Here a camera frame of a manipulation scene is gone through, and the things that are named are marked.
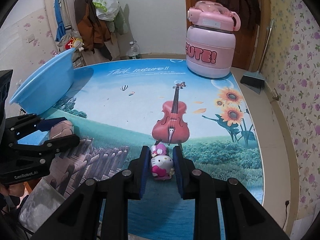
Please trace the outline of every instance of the sunflower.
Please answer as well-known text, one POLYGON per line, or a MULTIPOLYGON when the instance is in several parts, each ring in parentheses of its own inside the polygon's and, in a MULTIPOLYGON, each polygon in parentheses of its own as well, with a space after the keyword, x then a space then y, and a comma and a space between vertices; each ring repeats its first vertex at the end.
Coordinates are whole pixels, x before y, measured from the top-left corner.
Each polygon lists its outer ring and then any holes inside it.
POLYGON ((236 106, 227 106, 223 109, 221 118, 224 122, 228 122, 228 126, 231 126, 233 123, 241 124, 243 112, 236 106))
POLYGON ((220 90, 219 97, 227 104, 235 103, 239 105, 241 103, 241 100, 243 100, 242 95, 237 90, 229 88, 224 88, 220 90))
POLYGON ((223 101, 221 98, 215 99, 214 100, 214 105, 217 107, 221 107, 225 105, 225 101, 223 101))

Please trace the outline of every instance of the metal bolt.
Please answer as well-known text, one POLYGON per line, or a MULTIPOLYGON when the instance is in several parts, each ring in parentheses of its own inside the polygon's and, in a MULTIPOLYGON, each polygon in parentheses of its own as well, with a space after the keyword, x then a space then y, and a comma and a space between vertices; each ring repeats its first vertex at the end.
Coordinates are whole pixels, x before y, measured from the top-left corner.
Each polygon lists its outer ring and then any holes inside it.
POLYGON ((85 184, 86 184, 87 186, 92 186, 94 183, 95 183, 95 180, 94 180, 94 179, 87 179, 87 180, 85 181, 85 184))
POLYGON ((235 179, 235 178, 230 178, 229 179, 229 183, 231 185, 237 185, 239 183, 239 180, 235 179))
POLYGON ((194 169, 194 170, 192 171, 192 174, 195 175, 195 176, 200 176, 201 173, 202 173, 201 170, 198 170, 198 169, 194 169))
POLYGON ((130 176, 131 175, 131 171, 130 170, 124 170, 122 171, 122 175, 127 177, 127 176, 130 176))

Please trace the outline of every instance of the white label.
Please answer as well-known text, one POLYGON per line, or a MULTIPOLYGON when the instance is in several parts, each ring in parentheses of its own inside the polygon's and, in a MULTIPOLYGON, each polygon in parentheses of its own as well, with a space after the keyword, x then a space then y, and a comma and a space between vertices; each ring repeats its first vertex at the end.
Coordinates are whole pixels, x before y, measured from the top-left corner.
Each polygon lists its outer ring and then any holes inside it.
POLYGON ((218 29, 221 28, 221 23, 220 22, 216 22, 214 20, 203 19, 202 20, 202 24, 206 25, 206 26, 213 27, 213 28, 218 28, 218 29))

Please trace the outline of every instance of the violin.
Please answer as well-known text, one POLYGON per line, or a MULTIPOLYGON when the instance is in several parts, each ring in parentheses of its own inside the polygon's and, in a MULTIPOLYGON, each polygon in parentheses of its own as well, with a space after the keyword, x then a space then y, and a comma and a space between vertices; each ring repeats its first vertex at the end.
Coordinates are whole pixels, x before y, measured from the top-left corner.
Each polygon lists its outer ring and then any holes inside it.
POLYGON ((186 87, 185 82, 176 84, 173 100, 166 101, 162 105, 164 117, 158 120, 152 129, 155 140, 167 144, 181 144, 189 139, 190 131, 188 124, 183 121, 182 116, 186 113, 187 105, 179 101, 179 90, 186 87))

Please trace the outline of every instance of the baseboard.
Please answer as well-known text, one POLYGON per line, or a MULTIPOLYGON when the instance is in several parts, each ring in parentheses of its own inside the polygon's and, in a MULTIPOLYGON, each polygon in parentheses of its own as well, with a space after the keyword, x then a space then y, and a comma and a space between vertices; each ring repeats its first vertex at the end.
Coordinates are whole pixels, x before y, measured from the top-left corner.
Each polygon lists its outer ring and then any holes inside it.
MULTIPOLYGON (((141 58, 170 58, 170 59, 186 59, 185 54, 175 54, 175 53, 146 53, 141 54, 141 58)), ((128 59, 127 56, 121 56, 121 60, 128 59)))
POLYGON ((298 206, 299 206, 299 193, 300 193, 300 184, 299 184, 299 168, 297 157, 295 153, 295 149, 293 146, 290 129, 288 127, 287 121, 281 111, 281 108, 276 100, 272 97, 275 96, 272 93, 271 88, 266 84, 264 89, 270 104, 273 108, 276 118, 278 119, 279 126, 284 138, 285 147, 287 149, 288 161, 289 161, 289 169, 290 169, 290 185, 291 185, 291 199, 289 205, 287 226, 285 232, 288 236, 290 236, 293 222, 297 219, 298 216, 298 206))

